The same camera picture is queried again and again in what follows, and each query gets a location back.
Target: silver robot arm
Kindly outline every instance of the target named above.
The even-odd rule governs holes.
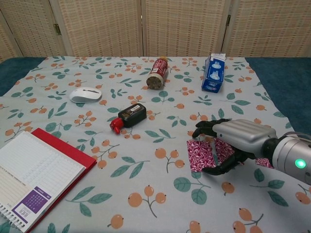
[[[242,119],[201,121],[196,127],[193,137],[201,133],[218,137],[235,150],[221,165],[203,172],[220,175],[247,158],[268,158],[275,169],[311,185],[310,136],[290,132],[277,138],[275,129]]]

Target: carton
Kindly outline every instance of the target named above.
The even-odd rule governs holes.
[[[224,81],[225,53],[212,53],[205,61],[202,89],[218,93]]]

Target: bottle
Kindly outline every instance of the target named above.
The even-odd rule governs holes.
[[[147,78],[147,86],[152,90],[159,90],[166,77],[168,68],[168,59],[166,57],[160,57],[152,66],[152,69]]]
[[[119,134],[121,128],[130,128],[145,118],[147,118],[146,108],[142,104],[136,103],[119,112],[118,117],[110,123],[110,128]]]

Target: wireless mouse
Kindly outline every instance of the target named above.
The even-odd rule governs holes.
[[[92,87],[80,87],[72,91],[69,98],[74,103],[91,103],[98,101],[102,92]]]

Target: spiral notebook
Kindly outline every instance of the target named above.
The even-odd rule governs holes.
[[[96,161],[36,129],[0,149],[0,215],[28,232]]]

